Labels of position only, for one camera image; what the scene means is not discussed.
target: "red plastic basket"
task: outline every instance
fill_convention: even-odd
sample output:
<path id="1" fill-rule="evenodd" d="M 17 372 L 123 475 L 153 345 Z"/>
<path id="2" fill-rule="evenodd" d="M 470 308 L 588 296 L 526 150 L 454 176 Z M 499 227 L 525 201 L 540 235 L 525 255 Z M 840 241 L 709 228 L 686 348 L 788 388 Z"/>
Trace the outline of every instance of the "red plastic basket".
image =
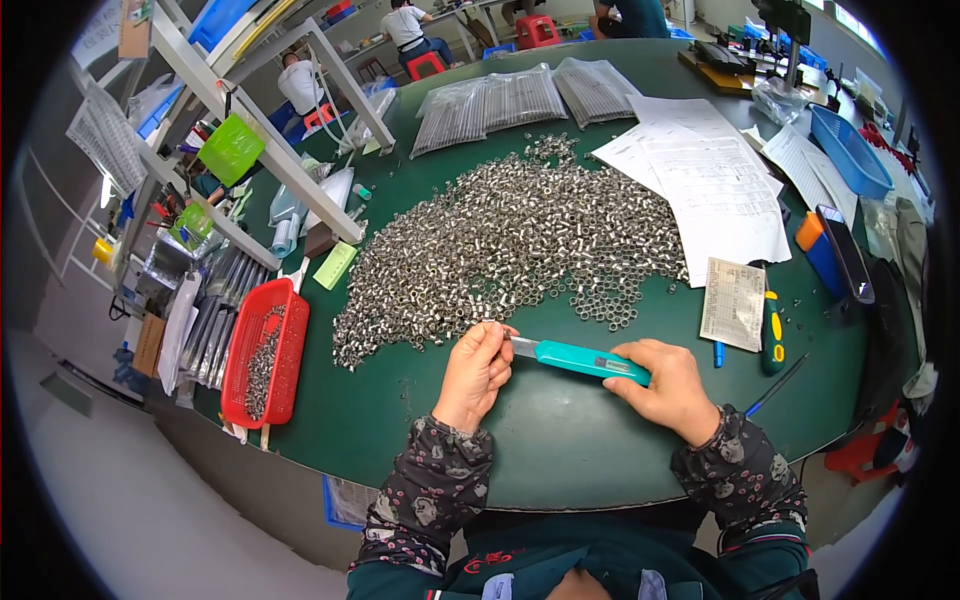
<path id="1" fill-rule="evenodd" d="M 285 306 L 281 318 L 268 313 L 274 306 Z M 288 278 L 275 279 L 259 285 L 247 294 L 237 315 L 233 338 L 230 340 L 227 368 L 224 370 L 220 410 L 224 418 L 249 429 L 258 429 L 264 423 L 282 425 L 294 413 L 297 397 L 297 378 L 310 306 L 294 292 Z M 244 406 L 247 395 L 248 363 L 257 347 L 280 327 L 276 344 L 274 371 L 270 376 L 267 404 L 260 420 L 251 419 Z"/>
<path id="2" fill-rule="evenodd" d="M 343 2 L 338 2 L 329 9 L 326 10 L 326 16 L 333 16 L 337 12 L 343 12 L 346 9 L 350 8 L 352 0 L 344 0 Z"/>

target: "floral sleeve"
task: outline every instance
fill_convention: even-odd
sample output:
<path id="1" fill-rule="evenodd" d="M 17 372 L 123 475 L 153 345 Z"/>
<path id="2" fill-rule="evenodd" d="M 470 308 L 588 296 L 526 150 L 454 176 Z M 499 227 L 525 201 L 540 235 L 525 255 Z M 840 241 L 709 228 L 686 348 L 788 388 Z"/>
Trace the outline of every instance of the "floral sleeve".
<path id="1" fill-rule="evenodd" d="M 450 539 L 487 505 L 492 448 L 484 429 L 465 433 L 433 416 L 415 420 L 407 449 L 367 510 L 350 570 L 387 561 L 443 577 Z"/>
<path id="2" fill-rule="evenodd" d="M 715 514 L 724 539 L 795 522 L 806 529 L 804 488 L 763 430 L 730 404 L 706 444 L 674 453 L 670 467 L 686 494 Z"/>

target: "woman's left hand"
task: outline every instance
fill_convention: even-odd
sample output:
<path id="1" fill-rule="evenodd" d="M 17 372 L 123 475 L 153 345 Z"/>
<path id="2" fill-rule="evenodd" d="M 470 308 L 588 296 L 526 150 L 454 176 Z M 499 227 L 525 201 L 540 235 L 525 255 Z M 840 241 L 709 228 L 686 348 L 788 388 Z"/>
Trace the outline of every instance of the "woman's left hand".
<path id="1" fill-rule="evenodd" d="M 500 323 L 479 323 L 453 347 L 434 419 L 469 433 L 480 427 L 512 373 L 514 346 L 504 339 L 505 330 L 517 335 L 516 329 Z"/>

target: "red plastic stool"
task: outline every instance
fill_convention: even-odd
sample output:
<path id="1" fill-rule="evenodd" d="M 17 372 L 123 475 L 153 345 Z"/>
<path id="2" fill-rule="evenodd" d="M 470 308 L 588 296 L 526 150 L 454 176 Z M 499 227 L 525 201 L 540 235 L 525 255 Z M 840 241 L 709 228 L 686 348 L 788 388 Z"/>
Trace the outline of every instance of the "red plastic stool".
<path id="1" fill-rule="evenodd" d="M 303 125 L 309 130 L 311 127 L 317 127 L 324 123 L 329 123 L 333 119 L 337 118 L 337 115 L 333 112 L 333 107 L 329 102 L 322 104 L 320 106 L 320 114 L 317 114 L 317 111 L 314 110 L 310 114 L 303 117 Z"/>
<path id="2" fill-rule="evenodd" d="M 420 74 L 420 67 L 425 64 L 433 65 L 433 73 L 427 73 L 426 75 Z M 415 59 L 407 62 L 407 69 L 410 71 L 410 79 L 415 82 L 420 81 L 421 79 L 430 77 L 431 75 L 436 75 L 437 73 L 443 73 L 446 69 L 440 64 L 440 59 L 437 58 L 436 52 L 428 52 L 422 57 L 416 57 Z"/>
<path id="3" fill-rule="evenodd" d="M 553 19 L 543 14 L 524 16 L 516 22 L 516 39 L 521 50 L 560 43 Z"/>
<path id="4" fill-rule="evenodd" d="M 897 465 L 893 463 L 884 468 L 873 468 L 876 447 L 880 444 L 884 432 L 893 426 L 894 420 L 897 418 L 897 408 L 898 405 L 894 404 L 890 412 L 878 421 L 886 425 L 879 433 L 854 438 L 839 450 L 828 452 L 824 459 L 824 467 L 827 470 L 839 470 L 847 473 L 853 478 L 852 486 L 889 475 L 897 470 Z M 863 468 L 868 464 L 871 465 L 870 468 Z"/>

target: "woman's right hand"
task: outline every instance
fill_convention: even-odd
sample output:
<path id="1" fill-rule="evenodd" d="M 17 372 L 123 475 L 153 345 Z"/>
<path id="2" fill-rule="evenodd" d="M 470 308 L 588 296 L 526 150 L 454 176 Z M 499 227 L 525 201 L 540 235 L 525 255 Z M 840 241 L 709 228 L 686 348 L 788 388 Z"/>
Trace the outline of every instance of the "woman's right hand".
<path id="1" fill-rule="evenodd" d="M 626 377 L 604 379 L 605 388 L 627 400 L 645 419 L 669 427 L 693 447 L 706 444 L 720 426 L 720 410 L 700 383 L 697 361 L 686 348 L 657 340 L 621 344 L 611 350 L 650 372 L 644 388 Z"/>

